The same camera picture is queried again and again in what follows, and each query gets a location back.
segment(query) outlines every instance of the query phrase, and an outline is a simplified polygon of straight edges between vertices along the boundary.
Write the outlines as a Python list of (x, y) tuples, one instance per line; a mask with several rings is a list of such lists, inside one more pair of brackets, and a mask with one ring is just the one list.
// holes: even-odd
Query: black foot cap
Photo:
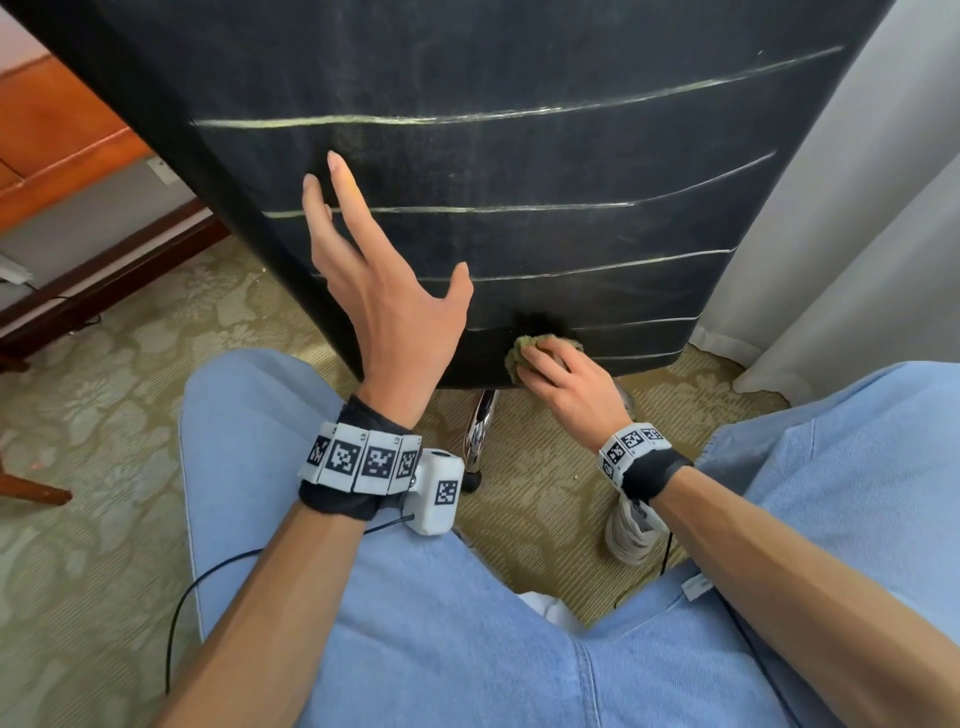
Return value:
[(481, 480), (483, 480), (482, 473), (464, 473), (464, 482), (460, 489), (464, 493), (475, 493), (476, 489), (480, 487)]

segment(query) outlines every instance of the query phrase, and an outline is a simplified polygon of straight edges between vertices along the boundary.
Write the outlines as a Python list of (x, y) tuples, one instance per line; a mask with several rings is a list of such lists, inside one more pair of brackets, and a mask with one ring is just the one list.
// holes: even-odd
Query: black wristband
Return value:
[(666, 488), (666, 484), (684, 465), (693, 465), (688, 457), (673, 448), (655, 449), (638, 457), (623, 474), (620, 486), (630, 500), (649, 504)]
[[(406, 427), (388, 420), (356, 395), (340, 410), (338, 424), (353, 425), (362, 429), (389, 432), (394, 435), (409, 435), (411, 431)], [(325, 485), (311, 483), (309, 480), (300, 482), (300, 500), (305, 506), (320, 513), (340, 514), (350, 516), (358, 521), (369, 521), (387, 501), (395, 502), (395, 497), (370, 496), (364, 493), (344, 493)]]

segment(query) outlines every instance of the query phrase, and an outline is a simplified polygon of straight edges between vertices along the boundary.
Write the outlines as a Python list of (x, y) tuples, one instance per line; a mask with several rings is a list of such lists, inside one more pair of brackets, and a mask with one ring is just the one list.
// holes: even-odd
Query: wristband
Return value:
[(600, 448), (597, 464), (620, 493), (643, 503), (658, 496), (676, 471), (693, 465), (649, 423), (632, 423), (614, 433)]
[(420, 457), (419, 435), (351, 397), (324, 423), (300, 468), (300, 500), (321, 513), (372, 518), (385, 497), (406, 492)]

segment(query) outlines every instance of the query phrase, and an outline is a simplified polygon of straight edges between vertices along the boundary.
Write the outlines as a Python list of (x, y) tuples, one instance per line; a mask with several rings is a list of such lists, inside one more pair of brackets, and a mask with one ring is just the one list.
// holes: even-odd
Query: forearm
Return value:
[(364, 526), (296, 503), (157, 725), (293, 725), (316, 682)]
[(960, 648), (872, 579), (692, 468), (651, 505), (842, 720), (960, 723)]

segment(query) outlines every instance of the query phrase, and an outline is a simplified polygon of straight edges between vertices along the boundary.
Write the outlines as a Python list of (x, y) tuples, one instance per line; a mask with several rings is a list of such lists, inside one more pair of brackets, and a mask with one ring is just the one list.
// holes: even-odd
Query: white curtain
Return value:
[(898, 0), (720, 280), (691, 343), (738, 392), (820, 398), (960, 361), (960, 2)]

